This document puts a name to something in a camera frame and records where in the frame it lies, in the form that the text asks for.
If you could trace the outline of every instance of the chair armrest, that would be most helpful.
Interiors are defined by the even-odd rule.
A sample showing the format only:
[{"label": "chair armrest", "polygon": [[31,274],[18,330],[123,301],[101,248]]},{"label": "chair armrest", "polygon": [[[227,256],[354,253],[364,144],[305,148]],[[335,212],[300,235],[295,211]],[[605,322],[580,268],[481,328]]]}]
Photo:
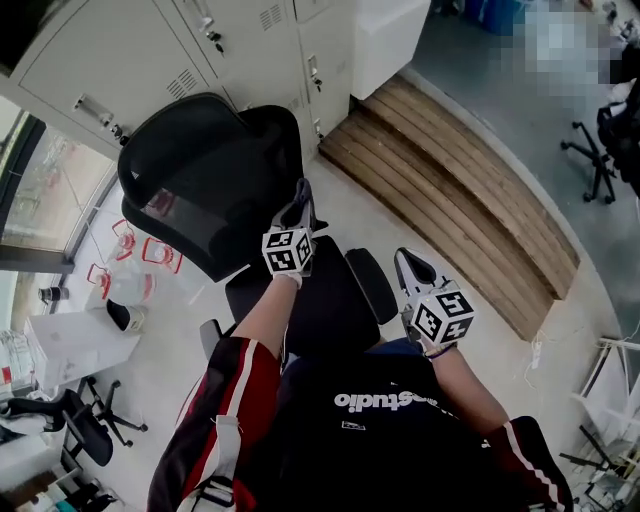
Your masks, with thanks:
[{"label": "chair armrest", "polygon": [[378,325],[386,324],[398,314],[398,304],[380,265],[366,249],[351,249],[345,259]]},{"label": "chair armrest", "polygon": [[222,337],[222,329],[215,318],[207,320],[200,326],[200,340],[207,361],[211,359],[211,355]]}]

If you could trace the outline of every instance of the white stripe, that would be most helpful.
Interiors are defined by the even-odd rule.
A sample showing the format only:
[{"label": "white stripe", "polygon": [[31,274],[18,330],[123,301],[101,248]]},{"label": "white stripe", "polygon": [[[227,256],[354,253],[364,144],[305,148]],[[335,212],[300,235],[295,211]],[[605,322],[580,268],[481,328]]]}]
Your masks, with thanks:
[{"label": "white stripe", "polygon": [[178,430],[178,427],[182,424],[182,420],[184,420],[184,417],[187,415],[187,411],[189,410],[189,407],[191,407],[191,402],[193,401],[193,397],[198,392],[198,389],[200,389],[200,384],[202,383],[202,379],[203,378],[204,378],[204,374],[193,385],[193,387],[191,388],[191,391],[189,392],[189,395],[187,396],[186,400],[182,404],[182,409],[180,410],[180,415],[178,416],[178,419],[176,420],[176,428],[175,428],[175,430]]},{"label": "white stripe", "polygon": [[509,439],[509,444],[511,445],[511,450],[518,460],[522,462],[522,465],[529,471],[533,471],[533,474],[536,475],[536,478],[540,480],[543,484],[549,487],[549,497],[556,504],[556,509],[558,512],[564,511],[564,505],[558,501],[558,486],[554,484],[551,480],[549,480],[545,474],[533,467],[533,464],[524,458],[524,455],[520,451],[520,446],[518,445],[518,439],[516,438],[516,433],[513,431],[513,426],[511,422],[507,422],[504,424],[504,428],[507,431],[507,438]]},{"label": "white stripe", "polygon": [[[244,393],[244,388],[247,385],[247,381],[249,380],[249,375],[251,374],[251,367],[253,366],[253,354],[256,351],[256,346],[258,342],[256,340],[251,340],[249,342],[249,346],[247,347],[247,351],[244,354],[244,364],[242,365],[242,371],[240,372],[240,377],[238,378],[238,382],[236,383],[236,387],[233,390],[233,394],[231,395],[231,401],[229,402],[229,408],[226,412],[227,416],[237,416],[238,409],[240,408],[240,401],[242,400],[242,395]],[[213,472],[218,467],[218,462],[220,458],[220,447],[218,446],[219,439],[216,439],[215,444],[213,445],[213,450],[209,453],[207,457],[207,462],[204,464],[204,469],[202,471],[202,475],[200,476],[200,485],[207,478],[213,475]]]},{"label": "white stripe", "polygon": [[251,340],[249,342],[247,351],[244,354],[244,365],[242,366],[242,373],[240,374],[240,378],[238,379],[236,388],[233,390],[233,395],[231,395],[229,409],[226,412],[227,416],[238,415],[238,409],[240,408],[240,401],[242,400],[242,395],[244,394],[244,388],[246,387],[247,381],[249,380],[249,375],[251,374],[251,367],[253,366],[253,354],[256,351],[257,345],[258,342],[256,340]]},{"label": "white stripe", "polygon": [[204,482],[207,478],[213,475],[213,472],[218,467],[218,463],[220,462],[220,446],[218,446],[218,439],[216,439],[215,444],[213,445],[213,450],[209,453],[207,457],[207,462],[204,463],[204,468],[202,468],[202,475],[200,476],[200,481],[198,485]]}]

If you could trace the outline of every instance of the jacket sleeve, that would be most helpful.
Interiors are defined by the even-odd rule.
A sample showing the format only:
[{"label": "jacket sleeve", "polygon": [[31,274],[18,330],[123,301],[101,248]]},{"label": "jacket sleeve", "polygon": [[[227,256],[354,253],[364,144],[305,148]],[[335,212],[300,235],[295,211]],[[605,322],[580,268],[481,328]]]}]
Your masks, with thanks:
[{"label": "jacket sleeve", "polygon": [[569,512],[573,501],[569,486],[556,466],[536,420],[523,416],[494,430],[487,441],[498,471],[504,478],[504,494],[514,510]]},{"label": "jacket sleeve", "polygon": [[218,342],[199,383],[183,405],[177,428],[162,455],[149,489],[149,512],[174,512],[216,469],[218,415],[238,418],[238,466],[246,462],[275,414],[280,367],[256,340]]}]

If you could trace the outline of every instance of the marker cube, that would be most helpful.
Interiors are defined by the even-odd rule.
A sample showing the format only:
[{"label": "marker cube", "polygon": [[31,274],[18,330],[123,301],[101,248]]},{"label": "marker cube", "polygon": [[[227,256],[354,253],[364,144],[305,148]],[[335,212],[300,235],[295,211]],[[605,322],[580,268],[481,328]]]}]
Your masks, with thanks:
[{"label": "marker cube", "polygon": [[464,290],[418,298],[411,325],[434,345],[460,341],[469,332],[475,311]]},{"label": "marker cube", "polygon": [[312,253],[308,229],[274,231],[262,236],[262,255],[273,275],[302,272]]}]

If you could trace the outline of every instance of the chair base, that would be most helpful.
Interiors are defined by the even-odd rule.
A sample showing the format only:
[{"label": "chair base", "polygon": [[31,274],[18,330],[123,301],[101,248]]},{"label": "chair base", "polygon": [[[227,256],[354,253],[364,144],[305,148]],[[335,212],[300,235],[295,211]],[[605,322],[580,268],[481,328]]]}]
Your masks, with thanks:
[{"label": "chair base", "polygon": [[615,192],[613,191],[613,185],[611,184],[611,176],[615,178],[615,174],[611,172],[607,168],[607,161],[609,161],[609,155],[600,154],[598,147],[595,142],[591,138],[591,135],[585,128],[584,124],[574,121],[571,123],[571,126],[574,130],[581,128],[585,137],[587,138],[587,142],[589,143],[589,149],[576,144],[574,142],[560,141],[560,149],[562,151],[567,151],[568,149],[574,149],[578,153],[586,156],[589,160],[591,160],[591,165],[595,168],[595,176],[593,179],[593,188],[591,192],[585,192],[582,195],[582,199],[585,203],[590,203],[595,198],[598,197],[598,190],[600,189],[600,183],[604,179],[605,184],[607,185],[607,189],[609,190],[609,195],[605,196],[604,202],[606,204],[611,204],[616,200]]},{"label": "chair base", "polygon": [[133,446],[133,441],[131,440],[125,441],[125,439],[122,437],[122,434],[120,433],[120,430],[116,425],[121,425],[131,430],[137,430],[138,432],[146,432],[147,430],[149,430],[149,427],[147,427],[147,425],[145,425],[144,423],[142,423],[141,425],[136,425],[113,413],[113,410],[111,409],[111,404],[113,402],[113,395],[115,394],[116,389],[120,387],[119,380],[116,380],[115,382],[113,382],[109,387],[109,393],[107,394],[107,399],[105,402],[102,401],[102,398],[96,391],[95,384],[96,384],[95,377],[87,378],[87,386],[89,387],[89,390],[93,395],[92,407],[97,406],[100,411],[98,414],[95,415],[96,419],[98,421],[104,421],[107,424],[111,432],[113,432],[113,435],[115,435],[118,438],[118,441],[122,443],[122,446],[131,448]]}]

